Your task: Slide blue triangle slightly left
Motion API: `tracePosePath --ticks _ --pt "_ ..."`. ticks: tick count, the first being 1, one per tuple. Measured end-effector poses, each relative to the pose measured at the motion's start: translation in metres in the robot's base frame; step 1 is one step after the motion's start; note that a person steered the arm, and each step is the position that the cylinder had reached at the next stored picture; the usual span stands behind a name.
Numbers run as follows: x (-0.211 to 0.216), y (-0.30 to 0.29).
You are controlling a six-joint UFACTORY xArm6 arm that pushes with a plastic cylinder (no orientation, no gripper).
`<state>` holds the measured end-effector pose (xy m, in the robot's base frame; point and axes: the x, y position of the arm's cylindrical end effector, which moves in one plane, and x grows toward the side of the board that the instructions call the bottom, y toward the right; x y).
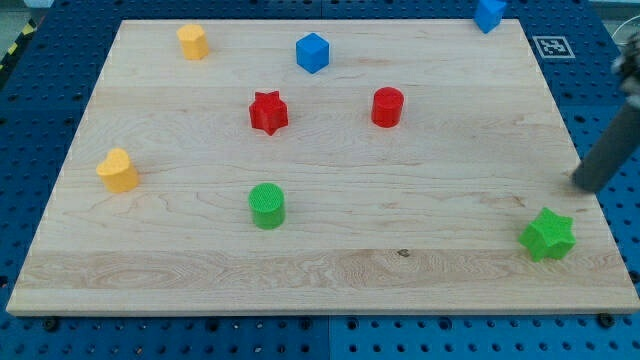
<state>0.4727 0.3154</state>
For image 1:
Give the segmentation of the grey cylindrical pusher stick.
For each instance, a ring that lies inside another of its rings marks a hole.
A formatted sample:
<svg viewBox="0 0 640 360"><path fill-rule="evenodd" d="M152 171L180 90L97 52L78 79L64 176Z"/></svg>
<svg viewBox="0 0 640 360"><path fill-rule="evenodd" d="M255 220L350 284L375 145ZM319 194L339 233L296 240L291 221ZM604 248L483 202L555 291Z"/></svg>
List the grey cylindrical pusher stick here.
<svg viewBox="0 0 640 360"><path fill-rule="evenodd" d="M638 147L639 104L627 100L573 172L573 184L599 192Z"/></svg>

